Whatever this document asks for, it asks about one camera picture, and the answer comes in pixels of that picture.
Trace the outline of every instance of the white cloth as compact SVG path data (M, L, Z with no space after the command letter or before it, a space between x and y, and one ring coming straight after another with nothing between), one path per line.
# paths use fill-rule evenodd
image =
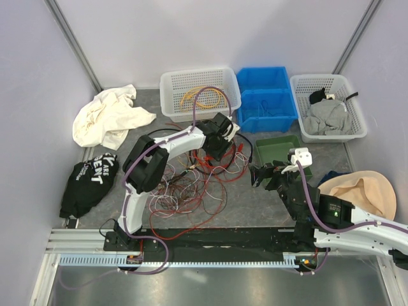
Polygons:
M102 146L117 150L129 129L150 124L155 113L142 107L133 107L136 98L133 85L107 89L85 105L75 118L72 135L81 147Z

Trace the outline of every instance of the tan cloth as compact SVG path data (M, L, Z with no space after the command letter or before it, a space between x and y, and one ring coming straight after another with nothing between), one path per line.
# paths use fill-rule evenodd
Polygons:
M332 178L319 186L321 194L336 196L361 209L394 220L397 199L391 183L375 171L357 171Z

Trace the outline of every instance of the blue plastic bin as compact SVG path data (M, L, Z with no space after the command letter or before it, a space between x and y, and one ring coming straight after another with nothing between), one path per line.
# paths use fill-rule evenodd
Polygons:
M237 80L241 93L257 89L291 89L285 67L242 68Z
M287 132L298 118L292 93L280 90L245 91L238 109L241 131Z
M241 92L241 131L286 132L298 118L285 67L244 68L237 74Z

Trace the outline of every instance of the green plastic bin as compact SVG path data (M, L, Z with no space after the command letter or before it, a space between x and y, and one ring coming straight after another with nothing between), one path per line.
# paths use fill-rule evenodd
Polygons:
M273 161L288 161L289 150L300 148L299 139L295 135L259 139L255 141L255 156L260 166ZM305 169L306 179L310 180L312 170L310 167ZM270 179L264 180L265 184L269 183Z

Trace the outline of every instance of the gray cloth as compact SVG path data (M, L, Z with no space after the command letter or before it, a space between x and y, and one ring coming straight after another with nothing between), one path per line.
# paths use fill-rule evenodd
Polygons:
M310 106L303 121L310 135L349 135L353 118L340 100L326 100Z

